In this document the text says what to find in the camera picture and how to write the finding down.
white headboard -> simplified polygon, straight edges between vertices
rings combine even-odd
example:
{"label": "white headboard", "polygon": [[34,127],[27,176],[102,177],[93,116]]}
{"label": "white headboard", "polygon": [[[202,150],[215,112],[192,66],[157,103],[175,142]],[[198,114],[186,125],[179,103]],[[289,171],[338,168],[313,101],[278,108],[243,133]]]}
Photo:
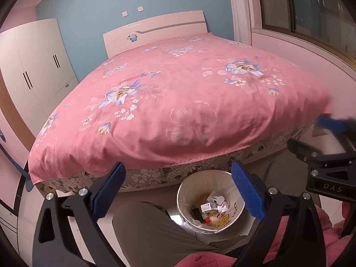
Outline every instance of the white headboard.
{"label": "white headboard", "polygon": [[104,43],[109,58],[152,42],[207,33],[201,10],[167,14],[141,20],[105,33]]}

blue textured pad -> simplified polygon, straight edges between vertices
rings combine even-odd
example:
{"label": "blue textured pad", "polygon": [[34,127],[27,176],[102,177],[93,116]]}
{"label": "blue textured pad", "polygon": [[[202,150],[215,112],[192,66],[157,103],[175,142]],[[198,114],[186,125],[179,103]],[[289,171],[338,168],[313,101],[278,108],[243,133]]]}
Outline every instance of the blue textured pad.
{"label": "blue textured pad", "polygon": [[117,168],[111,172],[106,179],[100,191],[93,199],[93,214],[95,221],[104,218],[108,212],[113,200],[119,189],[121,188],[126,177],[126,168],[120,163]]}
{"label": "blue textured pad", "polygon": [[341,134],[347,131],[347,128],[342,121],[325,116],[319,116],[316,120],[316,123],[319,127],[331,130],[332,132]]}
{"label": "blue textured pad", "polygon": [[261,222],[266,215],[263,198],[239,163],[233,163],[231,174],[251,216],[256,217]]}

white wardrobe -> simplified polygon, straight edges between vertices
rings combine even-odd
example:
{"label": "white wardrobe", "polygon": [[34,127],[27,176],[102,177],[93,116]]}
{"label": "white wardrobe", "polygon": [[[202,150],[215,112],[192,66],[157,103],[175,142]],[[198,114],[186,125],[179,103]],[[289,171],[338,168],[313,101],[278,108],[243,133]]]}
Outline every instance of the white wardrobe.
{"label": "white wardrobe", "polygon": [[78,85],[57,19],[35,21],[1,33],[0,69],[12,101],[34,136]]}

pink clothing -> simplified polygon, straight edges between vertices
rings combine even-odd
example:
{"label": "pink clothing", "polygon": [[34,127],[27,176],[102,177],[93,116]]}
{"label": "pink clothing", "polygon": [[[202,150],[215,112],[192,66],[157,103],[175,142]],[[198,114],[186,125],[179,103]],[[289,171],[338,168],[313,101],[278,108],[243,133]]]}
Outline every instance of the pink clothing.
{"label": "pink clothing", "polygon": [[[323,228],[324,242],[326,246],[326,267],[330,267],[348,245],[351,236],[345,236],[342,239],[339,239],[341,229],[332,227],[332,222],[324,210],[318,206],[316,206],[316,210],[318,212],[318,216]],[[287,227],[287,222],[288,217],[282,217],[275,239],[273,240],[264,263],[267,263],[276,257],[285,229]],[[187,256],[175,267],[231,267],[235,261],[235,258],[231,258],[225,255],[203,252],[194,253]]]}
{"label": "pink clothing", "polygon": [[211,33],[172,38],[90,73],[53,111],[28,165],[39,183],[104,176],[117,161],[127,169],[193,163],[331,111],[320,81],[287,60]]}

trash can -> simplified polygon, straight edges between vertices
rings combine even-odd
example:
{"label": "trash can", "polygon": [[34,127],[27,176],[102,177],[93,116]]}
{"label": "trash can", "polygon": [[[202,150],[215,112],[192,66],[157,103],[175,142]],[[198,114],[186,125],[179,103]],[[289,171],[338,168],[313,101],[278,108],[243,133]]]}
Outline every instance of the trash can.
{"label": "trash can", "polygon": [[[229,209],[218,224],[203,224],[192,217],[193,205],[202,194],[216,191],[225,197]],[[177,208],[183,225],[202,234],[217,234],[231,226],[241,215],[245,202],[231,174],[222,170],[202,170],[184,179],[177,193]]]}

